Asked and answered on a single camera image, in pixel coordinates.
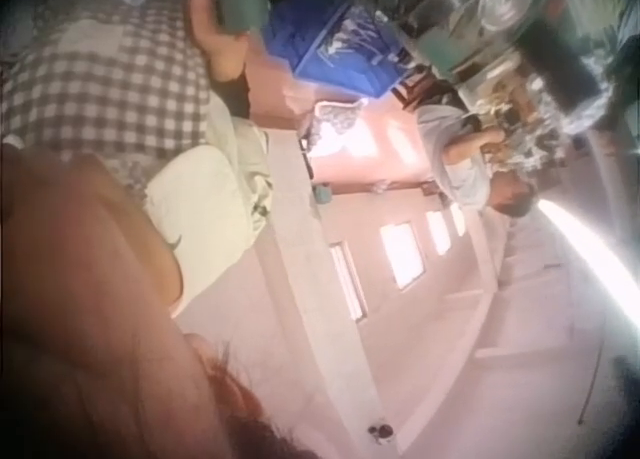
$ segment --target worker in white shirt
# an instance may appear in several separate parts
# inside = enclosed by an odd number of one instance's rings
[[[504,142],[505,132],[498,127],[482,129],[452,86],[438,84],[436,88],[415,112],[440,189],[461,206],[491,207],[515,218],[526,216],[535,199],[533,185],[516,171],[491,174],[481,153],[485,145]]]

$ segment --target hand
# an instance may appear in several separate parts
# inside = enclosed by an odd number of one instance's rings
[[[501,144],[507,138],[507,134],[498,126],[491,126],[482,131],[485,135],[486,144]]]
[[[193,40],[206,56],[211,78],[228,82],[240,77],[247,59],[249,34],[222,32],[213,0],[188,0],[187,10]]]

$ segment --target hanging cord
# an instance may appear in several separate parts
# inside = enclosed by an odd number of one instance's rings
[[[578,425],[582,426],[585,422],[585,416],[587,414],[587,409],[589,408],[589,404],[591,403],[591,398],[593,397],[593,390],[596,386],[596,380],[598,378],[598,372],[600,371],[600,364],[602,364],[602,352],[604,351],[604,342],[607,337],[607,308],[604,308],[603,312],[604,318],[602,319],[602,337],[600,338],[600,346],[598,347],[598,356],[596,357],[596,367],[593,369],[593,375],[591,376],[591,384],[589,384],[589,391],[587,392],[587,397],[584,400],[584,404],[582,406],[582,410],[580,411],[580,416],[578,417]]]

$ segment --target white shirt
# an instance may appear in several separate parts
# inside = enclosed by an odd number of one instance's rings
[[[451,106],[423,106],[416,111],[422,138],[435,181],[461,206],[482,209],[489,200],[491,177],[478,152],[455,165],[445,165],[444,148],[470,129],[463,127],[465,113]]]

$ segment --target blue plastic bin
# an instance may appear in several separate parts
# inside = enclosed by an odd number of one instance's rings
[[[361,96],[381,97],[407,72],[392,59],[402,46],[391,29],[358,4],[287,0],[272,11],[263,38],[296,77]]]

